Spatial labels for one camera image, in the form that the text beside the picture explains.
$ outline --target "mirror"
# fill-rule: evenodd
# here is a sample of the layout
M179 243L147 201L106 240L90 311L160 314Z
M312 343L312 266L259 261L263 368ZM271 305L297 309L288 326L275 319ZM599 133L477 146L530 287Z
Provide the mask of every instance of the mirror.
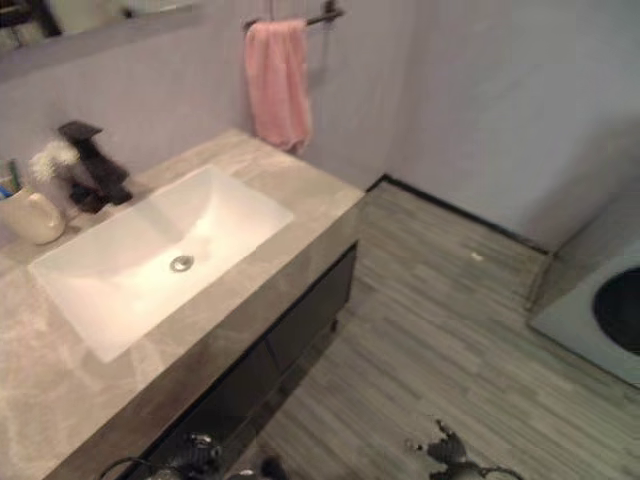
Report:
M0 0L0 54L195 0Z

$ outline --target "white cup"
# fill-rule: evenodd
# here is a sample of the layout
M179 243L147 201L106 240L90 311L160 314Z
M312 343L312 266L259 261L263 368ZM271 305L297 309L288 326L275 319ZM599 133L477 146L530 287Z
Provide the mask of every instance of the white cup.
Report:
M60 237L65 225L60 210L53 203L26 187L0 200L0 221L36 245Z

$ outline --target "sink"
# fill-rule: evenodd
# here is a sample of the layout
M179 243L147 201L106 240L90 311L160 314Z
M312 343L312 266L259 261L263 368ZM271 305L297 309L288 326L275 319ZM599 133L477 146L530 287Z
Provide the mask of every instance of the sink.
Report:
M214 167L168 185L30 266L110 362L293 219Z

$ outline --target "vanity cabinet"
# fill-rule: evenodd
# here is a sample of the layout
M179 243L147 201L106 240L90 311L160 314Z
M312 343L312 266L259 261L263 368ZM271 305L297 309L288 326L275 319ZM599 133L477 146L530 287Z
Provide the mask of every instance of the vanity cabinet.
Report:
M289 307L142 456L167 463L186 434L206 433L223 445L251 417L316 336L349 300L357 245L351 246ZM136 468L120 480L147 478Z
M355 250L348 251L285 312L267 335L267 345L280 372L293 365L347 303L355 260Z

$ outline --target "gray wall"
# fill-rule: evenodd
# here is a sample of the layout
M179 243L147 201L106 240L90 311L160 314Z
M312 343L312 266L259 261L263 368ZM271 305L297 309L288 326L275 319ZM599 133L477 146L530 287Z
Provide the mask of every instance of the gray wall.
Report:
M555 247L637 169L640 2L420 9L391 173Z
M321 3L276 0L276 13L317 15ZM391 150L414 1L402 9L388 0L341 3L348 15L333 31L310 30L315 138L304 158L365 187L384 173ZM3 57L0 159L26 162L69 119L103 127L104 151L132 172L226 128L250 130L241 25L265 13L262 0L203 0L192 12ZM12 238L0 225L0 245Z
M390 171L549 248L637 168L640 2L341 3L332 32L310 30L309 162L360 187ZM203 0L3 58L0 158L30 158L70 118L103 126L133 172L250 130L240 25L265 4Z

